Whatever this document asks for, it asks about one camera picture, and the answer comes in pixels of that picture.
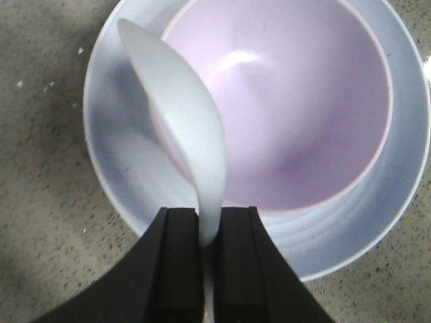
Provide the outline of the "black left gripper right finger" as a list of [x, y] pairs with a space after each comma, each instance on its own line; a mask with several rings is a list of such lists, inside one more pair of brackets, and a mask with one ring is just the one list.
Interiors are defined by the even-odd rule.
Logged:
[[256, 207], [222, 210], [216, 322], [332, 322], [269, 237]]

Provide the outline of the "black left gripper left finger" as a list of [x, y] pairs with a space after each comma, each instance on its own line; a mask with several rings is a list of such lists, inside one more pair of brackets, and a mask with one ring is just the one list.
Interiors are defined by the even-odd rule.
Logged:
[[194, 209], [162, 207], [144, 235], [95, 283], [37, 322], [202, 322]]

